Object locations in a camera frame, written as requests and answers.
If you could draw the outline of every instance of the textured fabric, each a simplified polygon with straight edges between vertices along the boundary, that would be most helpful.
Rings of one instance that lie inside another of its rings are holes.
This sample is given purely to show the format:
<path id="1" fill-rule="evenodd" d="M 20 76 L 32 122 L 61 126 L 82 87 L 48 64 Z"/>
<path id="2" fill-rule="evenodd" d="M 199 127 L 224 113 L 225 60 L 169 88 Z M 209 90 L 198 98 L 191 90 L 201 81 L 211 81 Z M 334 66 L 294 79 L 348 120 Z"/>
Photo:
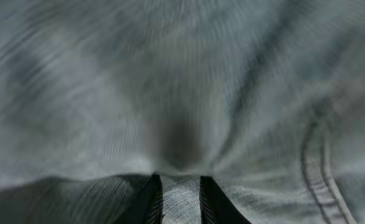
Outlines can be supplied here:
<path id="1" fill-rule="evenodd" d="M 365 223 L 365 0 L 0 0 L 0 223 L 111 223 L 153 172 L 164 223 L 199 175 Z"/>

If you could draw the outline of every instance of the gray fabric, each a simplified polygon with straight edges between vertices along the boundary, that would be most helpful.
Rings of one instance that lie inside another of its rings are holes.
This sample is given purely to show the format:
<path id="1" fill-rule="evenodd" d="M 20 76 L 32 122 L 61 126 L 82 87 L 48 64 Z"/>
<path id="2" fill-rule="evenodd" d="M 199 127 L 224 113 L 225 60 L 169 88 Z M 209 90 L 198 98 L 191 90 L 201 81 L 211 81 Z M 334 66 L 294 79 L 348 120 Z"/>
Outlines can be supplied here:
<path id="1" fill-rule="evenodd" d="M 254 224 L 365 223 L 365 0 L 1 0 L 0 223 L 111 223 L 153 172 L 165 223 L 199 175 Z"/>

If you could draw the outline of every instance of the denim cloth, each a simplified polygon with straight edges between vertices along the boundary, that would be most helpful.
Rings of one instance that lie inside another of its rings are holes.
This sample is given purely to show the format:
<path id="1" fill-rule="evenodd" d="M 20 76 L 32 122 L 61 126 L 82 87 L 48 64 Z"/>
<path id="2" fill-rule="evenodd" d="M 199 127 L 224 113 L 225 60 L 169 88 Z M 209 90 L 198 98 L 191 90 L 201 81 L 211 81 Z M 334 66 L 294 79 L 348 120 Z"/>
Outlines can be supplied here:
<path id="1" fill-rule="evenodd" d="M 365 0 L 0 0 L 0 223 L 365 223 Z"/>

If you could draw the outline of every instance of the denim fabric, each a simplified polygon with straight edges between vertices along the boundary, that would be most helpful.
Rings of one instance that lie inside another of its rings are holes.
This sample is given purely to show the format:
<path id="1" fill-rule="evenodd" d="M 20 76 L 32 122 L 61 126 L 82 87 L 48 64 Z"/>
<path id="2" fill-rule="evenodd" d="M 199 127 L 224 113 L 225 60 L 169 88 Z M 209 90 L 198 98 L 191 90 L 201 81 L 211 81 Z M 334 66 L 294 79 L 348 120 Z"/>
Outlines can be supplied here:
<path id="1" fill-rule="evenodd" d="M 365 223 L 365 0 L 0 0 L 0 223 L 113 223 L 153 172 L 164 223 L 200 175 Z"/>

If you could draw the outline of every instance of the garment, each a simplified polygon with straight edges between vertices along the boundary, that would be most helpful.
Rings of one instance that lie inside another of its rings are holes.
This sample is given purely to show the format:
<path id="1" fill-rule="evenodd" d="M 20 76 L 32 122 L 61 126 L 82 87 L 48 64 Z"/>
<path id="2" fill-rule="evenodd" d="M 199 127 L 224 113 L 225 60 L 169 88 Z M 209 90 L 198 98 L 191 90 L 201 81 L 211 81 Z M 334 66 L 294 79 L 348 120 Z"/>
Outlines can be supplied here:
<path id="1" fill-rule="evenodd" d="M 365 223 L 365 0 L 0 0 L 0 223 Z"/>

